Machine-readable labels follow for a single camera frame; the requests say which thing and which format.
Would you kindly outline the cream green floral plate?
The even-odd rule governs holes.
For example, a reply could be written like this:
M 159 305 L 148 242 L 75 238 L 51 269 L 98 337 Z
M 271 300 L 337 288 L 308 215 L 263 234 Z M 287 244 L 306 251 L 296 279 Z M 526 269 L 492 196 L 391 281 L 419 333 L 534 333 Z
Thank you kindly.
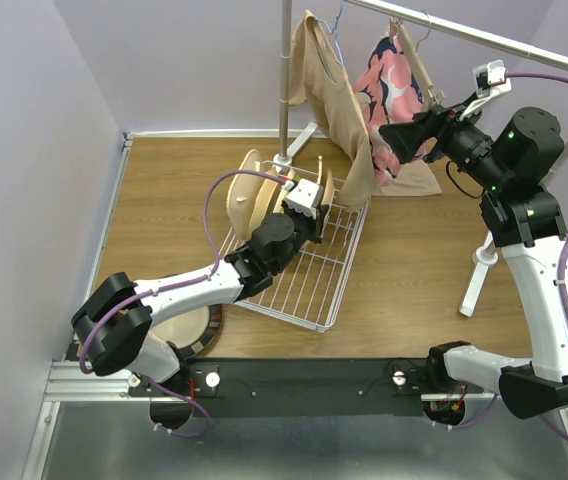
M 276 199 L 273 202 L 273 207 L 272 207 L 272 212 L 273 213 L 283 213 L 284 212 L 284 207 L 283 207 L 283 201 L 286 198 L 286 196 L 288 195 L 288 192 L 284 189 L 281 189 L 276 197 Z

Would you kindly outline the bird pattern beige plate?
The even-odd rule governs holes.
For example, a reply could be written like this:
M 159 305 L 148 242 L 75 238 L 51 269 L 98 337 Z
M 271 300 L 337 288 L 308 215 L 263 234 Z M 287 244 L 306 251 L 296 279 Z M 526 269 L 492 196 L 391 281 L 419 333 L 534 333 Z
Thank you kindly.
M 265 179 L 260 187 L 253 211 L 250 216 L 247 235 L 251 236 L 253 231 L 259 227 L 265 216 L 272 211 L 271 203 L 277 198 L 281 190 L 281 184 L 274 180 Z

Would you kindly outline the beige plate orange leaves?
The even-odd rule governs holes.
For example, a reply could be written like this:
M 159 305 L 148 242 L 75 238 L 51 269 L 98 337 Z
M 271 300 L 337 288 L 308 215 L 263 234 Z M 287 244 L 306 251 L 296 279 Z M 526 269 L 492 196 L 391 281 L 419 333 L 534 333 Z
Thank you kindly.
M 335 197 L 335 184 L 331 169 L 327 169 L 323 173 L 321 186 L 323 187 L 323 196 L 320 206 L 323 212 L 323 222 L 326 222 Z

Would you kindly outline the yellow woven placemat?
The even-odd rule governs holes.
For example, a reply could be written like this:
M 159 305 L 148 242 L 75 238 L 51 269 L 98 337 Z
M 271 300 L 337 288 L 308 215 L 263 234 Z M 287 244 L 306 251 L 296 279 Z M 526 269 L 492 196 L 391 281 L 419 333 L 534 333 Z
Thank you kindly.
M 320 186 L 320 190 L 322 192 L 325 191 L 325 181 L 324 181 L 324 162 L 323 162 L 323 156 L 322 155 L 318 155 L 317 156 L 317 180 L 316 183 Z

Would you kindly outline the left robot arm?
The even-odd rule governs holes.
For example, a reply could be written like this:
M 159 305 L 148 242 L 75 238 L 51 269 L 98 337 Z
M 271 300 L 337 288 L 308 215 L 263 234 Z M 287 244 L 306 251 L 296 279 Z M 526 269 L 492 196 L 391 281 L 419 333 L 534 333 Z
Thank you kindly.
M 328 209 L 310 217 L 286 208 L 267 215 L 250 239 L 211 266 L 155 280 L 108 276 L 73 315 L 80 369 L 108 376 L 128 370 L 151 379 L 165 395 L 186 380 L 182 354 L 154 327 L 199 308 L 233 304 L 269 288 L 307 242 L 318 243 Z

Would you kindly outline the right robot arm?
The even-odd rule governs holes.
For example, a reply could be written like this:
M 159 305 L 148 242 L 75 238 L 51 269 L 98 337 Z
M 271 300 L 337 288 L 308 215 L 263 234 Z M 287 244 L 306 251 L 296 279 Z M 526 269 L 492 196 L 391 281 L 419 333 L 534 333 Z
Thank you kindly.
M 529 359 L 482 351 L 468 342 L 430 349 L 424 379 L 444 392 L 458 381 L 499 395 L 511 414 L 528 419 L 568 407 L 568 274 L 559 274 L 568 231 L 557 199 L 542 179 L 564 149 L 551 113 L 517 110 L 497 139 L 463 115 L 461 106 L 416 114 L 383 125 L 381 138 L 402 163 L 429 139 L 428 160 L 448 158 L 484 193 L 482 219 L 514 278 L 533 355 Z

